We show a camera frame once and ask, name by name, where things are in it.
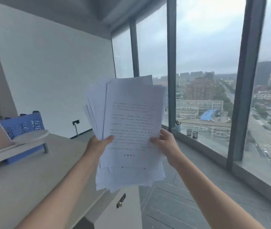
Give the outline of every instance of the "floor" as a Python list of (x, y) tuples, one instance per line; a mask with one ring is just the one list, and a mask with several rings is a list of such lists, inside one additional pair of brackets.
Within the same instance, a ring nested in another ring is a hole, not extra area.
[[(90, 131), (78, 138), (88, 141)], [(239, 181), (231, 173), (201, 153), (178, 141), (181, 151), (222, 191), (242, 206), (266, 229), (271, 229), (271, 203)], [(167, 161), (163, 163), (165, 181), (151, 188), (139, 187), (143, 229), (208, 229), (210, 228), (194, 199)]]

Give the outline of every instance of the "blue basket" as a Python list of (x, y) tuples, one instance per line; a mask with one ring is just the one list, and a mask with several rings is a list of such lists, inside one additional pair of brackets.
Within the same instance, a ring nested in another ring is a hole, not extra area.
[[(5, 129), (6, 133), (11, 139), (22, 135), (27, 132), (32, 132), (35, 130), (43, 130), (44, 126), (42, 123), (42, 118), (39, 111), (33, 111), (33, 114), (20, 114), (19, 117), (13, 119), (0, 120), (0, 124)], [(35, 148), (29, 149), (21, 154), (17, 154), (5, 161), (8, 164), (14, 163), (34, 152), (43, 148), (43, 145), (39, 145)]]

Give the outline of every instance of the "person's left hand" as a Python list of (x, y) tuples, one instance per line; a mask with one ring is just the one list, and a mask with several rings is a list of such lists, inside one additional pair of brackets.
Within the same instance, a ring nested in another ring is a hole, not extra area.
[(99, 140), (96, 138), (96, 136), (91, 137), (84, 152), (84, 156), (87, 154), (91, 156), (94, 160), (98, 160), (105, 151), (106, 146), (109, 145), (113, 141), (113, 139), (113, 135), (110, 135), (104, 140)]

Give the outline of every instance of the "cloudy sky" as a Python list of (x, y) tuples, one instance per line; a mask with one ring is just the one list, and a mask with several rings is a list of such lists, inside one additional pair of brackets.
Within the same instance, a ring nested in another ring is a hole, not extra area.
[[(237, 73), (245, 0), (177, 0), (176, 71)], [(137, 23), (140, 75), (167, 75), (166, 5)], [(113, 39), (117, 77), (133, 76), (130, 31)], [(268, 0), (259, 61), (271, 60)]]

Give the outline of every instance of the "stack of papers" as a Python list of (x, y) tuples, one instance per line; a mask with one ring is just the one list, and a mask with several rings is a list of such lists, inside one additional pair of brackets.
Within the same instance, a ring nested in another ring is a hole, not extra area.
[(104, 79), (87, 91), (84, 111), (98, 139), (114, 135), (100, 158), (96, 190), (115, 192), (130, 185), (152, 186), (163, 180), (162, 155), (151, 144), (159, 137), (166, 88), (152, 76)]

